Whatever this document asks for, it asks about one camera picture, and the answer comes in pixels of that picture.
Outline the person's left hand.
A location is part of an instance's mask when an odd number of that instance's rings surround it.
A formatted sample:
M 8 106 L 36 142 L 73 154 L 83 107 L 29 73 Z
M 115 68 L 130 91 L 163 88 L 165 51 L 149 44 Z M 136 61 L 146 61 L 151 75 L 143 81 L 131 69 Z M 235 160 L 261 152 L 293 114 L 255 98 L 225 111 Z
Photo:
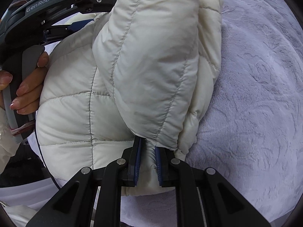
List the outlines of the person's left hand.
M 16 91 L 16 98 L 10 104 L 10 109 L 20 115 L 31 114 L 38 110 L 44 79 L 47 75 L 49 55 L 43 52 L 38 61 L 37 68 L 26 77 Z

